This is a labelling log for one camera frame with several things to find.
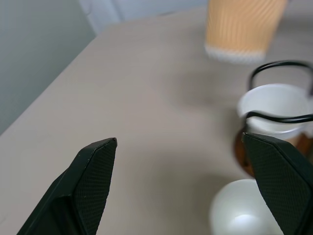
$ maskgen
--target white cup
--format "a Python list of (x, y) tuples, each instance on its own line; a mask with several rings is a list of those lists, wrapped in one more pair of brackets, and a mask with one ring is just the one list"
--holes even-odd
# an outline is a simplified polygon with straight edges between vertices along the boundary
[(283, 235), (255, 180), (238, 180), (215, 196), (209, 211), (212, 235)]
[[(237, 113), (239, 117), (246, 118), (246, 114), (251, 111), (282, 118), (308, 115), (312, 112), (311, 96), (304, 89), (288, 84), (268, 84), (253, 87), (253, 79), (259, 72), (273, 67), (290, 65), (308, 68), (313, 74), (313, 68), (308, 63), (298, 61), (277, 61), (258, 67), (250, 77), (250, 90), (242, 96), (238, 103)], [(305, 126), (305, 123), (285, 124), (260, 117), (251, 117), (247, 120), (248, 132), (272, 136), (290, 141), (293, 144), (296, 144), (295, 140), (300, 136)]]

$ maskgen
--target table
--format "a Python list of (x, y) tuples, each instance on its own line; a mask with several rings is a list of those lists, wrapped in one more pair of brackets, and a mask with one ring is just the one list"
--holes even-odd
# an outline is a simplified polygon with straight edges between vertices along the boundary
[[(312, 3), (298, 2), (267, 61), (313, 61)], [(256, 66), (207, 58), (205, 18), (198, 8), (112, 26), (0, 136), (0, 234), (16, 234), (76, 153), (108, 137), (118, 148), (99, 235), (209, 234), (214, 194), (248, 177), (232, 142), (236, 104)], [(306, 76), (273, 69), (259, 84), (306, 87)]]

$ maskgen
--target cup rim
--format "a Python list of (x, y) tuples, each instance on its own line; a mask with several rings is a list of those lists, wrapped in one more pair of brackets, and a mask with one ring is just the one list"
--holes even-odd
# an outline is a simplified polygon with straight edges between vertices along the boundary
[[(259, 87), (256, 87), (256, 88), (253, 88), (252, 90), (246, 92), (239, 100), (238, 104), (237, 104), (237, 114), (240, 118), (243, 118), (244, 115), (246, 113), (243, 112), (243, 102), (245, 100), (247, 100), (254, 92), (258, 91), (258, 90), (261, 90), (261, 89), (264, 89), (264, 88), (268, 88), (268, 87), (283, 87), (283, 88), (287, 88), (287, 89), (290, 89), (292, 90), (293, 92), (296, 92), (298, 93), (299, 96), (302, 96), (303, 93), (305, 93), (305, 90), (300, 88), (300, 87), (296, 87), (294, 85), (290, 85), (290, 84), (283, 84), (283, 83), (274, 83), (274, 84), (266, 84), (266, 85), (262, 85), (262, 86), (259, 86)], [(310, 105), (309, 105), (309, 102), (308, 102), (308, 99), (306, 100), (306, 109), (308, 111), (307, 114), (310, 113)], [(270, 131), (271, 134), (285, 134), (285, 133), (290, 133), (290, 132), (293, 132), (293, 131), (297, 131), (299, 129), (302, 129), (304, 126), (304, 124), (300, 124), (298, 125), (297, 127), (294, 127), (290, 130), (287, 130), (287, 131)], [(263, 129), (263, 128), (260, 128), (258, 126), (255, 126), (253, 125), (252, 126), (253, 129), (259, 131), (260, 133), (268, 133), (269, 131)]]
[[(232, 215), (230, 215), (230, 213), (228, 211), (229, 209), (223, 209), (222, 207), (225, 207), (223, 205), (225, 205), (226, 200), (230, 199), (229, 195), (231, 195), (233, 191), (237, 191), (239, 193), (239, 195), (240, 195), (240, 193), (243, 192), (242, 190), (237, 190), (237, 187), (239, 185), (241, 185), (243, 187), (247, 187), (249, 189), (248, 192), (246, 192), (244, 194), (247, 194), (247, 193), (249, 194), (251, 192), (253, 193), (254, 197), (252, 197), (252, 198), (253, 198), (253, 200), (256, 200), (255, 202), (257, 202), (257, 203), (254, 203), (256, 205), (256, 207), (254, 207), (252, 211), (237, 210), (236, 208), (239, 208), (241, 206), (237, 206), (236, 201), (238, 201), (239, 197), (236, 197), (234, 199), (234, 202), (231, 201), (231, 207), (234, 206), (235, 211), (238, 211), (239, 213), (235, 213), (235, 214), (231, 213)], [(258, 209), (261, 209), (263, 212), (262, 213), (256, 212), (256, 211), (259, 211)], [(223, 232), (223, 234), (224, 234), (225, 233), (225, 229), (224, 229), (225, 225), (229, 225), (230, 223), (232, 223), (232, 221), (234, 219), (236, 219), (240, 215), (255, 216), (256, 218), (260, 219), (265, 225), (268, 225), (269, 228), (271, 228), (271, 230), (274, 228), (273, 226), (275, 226), (276, 229), (279, 228), (279, 225), (276, 222), (275, 217), (271, 214), (268, 206), (266, 205), (266, 202), (265, 202), (265, 200), (264, 200), (264, 198), (263, 198), (263, 196), (262, 196), (262, 194), (258, 188), (258, 184), (257, 184), (255, 179), (241, 179), (241, 180), (232, 181), (232, 182), (224, 185), (214, 195), (213, 200), (210, 203), (209, 211), (208, 211), (208, 223), (209, 223), (209, 226), (211, 228), (211, 232), (214, 234), (215, 233), (222, 234), (221, 232)]]

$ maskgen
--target orange paper cup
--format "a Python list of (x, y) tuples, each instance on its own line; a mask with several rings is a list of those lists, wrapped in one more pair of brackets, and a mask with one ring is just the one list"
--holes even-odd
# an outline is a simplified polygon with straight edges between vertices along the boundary
[(264, 60), (287, 0), (211, 0), (205, 49), (219, 60)]

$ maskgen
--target black metal handle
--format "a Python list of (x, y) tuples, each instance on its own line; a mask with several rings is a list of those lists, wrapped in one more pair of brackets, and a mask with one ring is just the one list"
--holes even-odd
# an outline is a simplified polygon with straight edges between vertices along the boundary
[(251, 117), (259, 117), (259, 118), (267, 119), (270, 121), (287, 123), (287, 124), (295, 124), (295, 123), (313, 121), (313, 114), (302, 115), (302, 116), (297, 116), (297, 117), (273, 117), (273, 116), (269, 116), (266, 113), (251, 111), (246, 114), (246, 118), (244, 120), (244, 131), (247, 131), (247, 120), (248, 118), (251, 118)]
[[(260, 67), (257, 67), (251, 74), (248, 82), (248, 90), (252, 90), (254, 88), (253, 82), (255, 79), (255, 76), (259, 73), (262, 72), (263, 70), (267, 70), (269, 68), (273, 67), (280, 67), (280, 66), (299, 66), (299, 67), (304, 67), (309, 69), (312, 81), (313, 81), (313, 67), (309, 62), (304, 62), (304, 61), (293, 61), (293, 60), (285, 60), (285, 61), (275, 61), (275, 62), (270, 62), (264, 65), (261, 65)], [(313, 95), (313, 84), (311, 85), (310, 88), (310, 95)]]

